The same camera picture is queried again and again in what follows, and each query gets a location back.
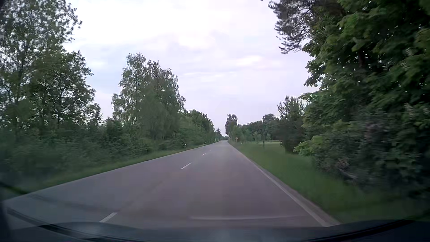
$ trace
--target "grass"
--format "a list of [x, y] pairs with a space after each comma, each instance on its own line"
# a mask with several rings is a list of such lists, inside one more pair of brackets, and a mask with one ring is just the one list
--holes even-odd
[[[192, 147], [189, 147], [186, 149], [179, 149], [179, 150], [172, 150], [172, 151], [171, 150], [154, 151], [154, 152], [148, 153], [147, 155], [144, 155], [144, 156], [139, 157], [139, 158], [134, 158], [134, 159], [126, 160], [126, 161], [117, 161], [114, 163], [108, 163], [108, 164], [104, 164], [101, 166], [82, 168], [80, 171], [70, 171], [67, 173], [58, 174], [58, 175], [55, 175], [53, 177], [49, 177], [48, 179], [42, 180], [42, 181], [37, 181], [37, 182], [28, 181], [28, 182], [25, 182], [25, 183], [18, 185], [18, 187], [15, 187], [14, 189], [19, 190], [18, 192], [21, 194], [34, 192], [34, 191], [44, 189], [44, 188], [47, 188], [50, 186], [59, 185], [62, 183], [66, 183], [66, 182], [70, 182], [73, 180], [89, 177], [89, 176], [103, 173], [106, 171], [115, 170], [115, 169], [125, 167], [128, 165], [137, 164], [137, 163], [144, 162], [144, 161], [149, 161], [149, 160], [163, 157], [166, 155], [172, 155], [172, 154], [175, 154], [178, 152], [182, 152], [182, 151], [189, 150], [189, 149], [195, 149], [195, 148], [202, 147], [202, 146], [204, 146], [204, 145], [192, 146]], [[20, 194], [17, 194], [15, 192], [8, 192], [8, 193], [4, 194], [3, 199], [9, 199], [9, 198], [12, 198], [12, 197], [15, 197], [18, 195], [20, 195]]]
[[425, 202], [386, 191], [363, 191], [314, 168], [307, 157], [286, 153], [279, 142], [231, 144], [340, 222], [402, 219], [420, 215]]

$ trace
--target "field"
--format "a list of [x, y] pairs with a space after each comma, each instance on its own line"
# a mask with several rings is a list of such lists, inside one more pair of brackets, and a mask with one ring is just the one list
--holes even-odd
[[340, 222], [402, 219], [422, 214], [424, 202], [383, 191], [363, 191], [316, 170], [307, 157], [285, 153], [279, 141], [231, 144]]

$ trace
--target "treeline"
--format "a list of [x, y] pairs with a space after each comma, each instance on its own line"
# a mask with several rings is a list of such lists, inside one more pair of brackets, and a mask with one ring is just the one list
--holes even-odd
[[286, 96], [278, 105], [279, 116], [266, 114], [259, 121], [247, 124], [237, 123], [235, 114], [228, 114], [225, 123], [226, 134], [238, 142], [280, 140], [287, 152], [304, 141], [305, 132], [302, 127], [304, 102], [294, 96]]
[[297, 134], [294, 151], [354, 184], [428, 198], [430, 1], [280, 0], [269, 7], [281, 51], [310, 54], [304, 84], [319, 87], [301, 96], [304, 112], [281, 110], [292, 121], [282, 129]]
[[184, 109], [171, 70], [139, 53], [127, 56], [113, 117], [102, 120], [86, 83], [92, 72], [85, 58], [63, 47], [82, 24], [75, 10], [64, 0], [6, 1], [3, 7], [2, 176], [46, 179], [222, 137], [206, 114]]

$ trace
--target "cloud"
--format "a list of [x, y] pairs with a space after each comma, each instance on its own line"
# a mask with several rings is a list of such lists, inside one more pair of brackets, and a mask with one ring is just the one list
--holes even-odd
[[238, 66], [250, 66], [250, 65], [254, 65], [255, 63], [260, 62], [261, 59], [262, 59], [261, 56], [247, 56], [247, 57], [238, 59], [236, 62], [236, 65], [238, 65]]
[[81, 29], [68, 50], [81, 50], [94, 75], [95, 100], [104, 117], [126, 55], [141, 52], [178, 75], [187, 109], [208, 114], [224, 130], [228, 113], [240, 123], [277, 114], [285, 95], [313, 91], [303, 86], [310, 57], [283, 55], [267, 2], [249, 0], [71, 0]]

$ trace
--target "road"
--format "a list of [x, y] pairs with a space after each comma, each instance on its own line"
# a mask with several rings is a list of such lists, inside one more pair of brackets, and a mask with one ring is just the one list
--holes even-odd
[[[137, 228], [321, 226], [312, 212], [221, 141], [5, 201], [37, 223]], [[9, 215], [12, 228], [30, 226]]]

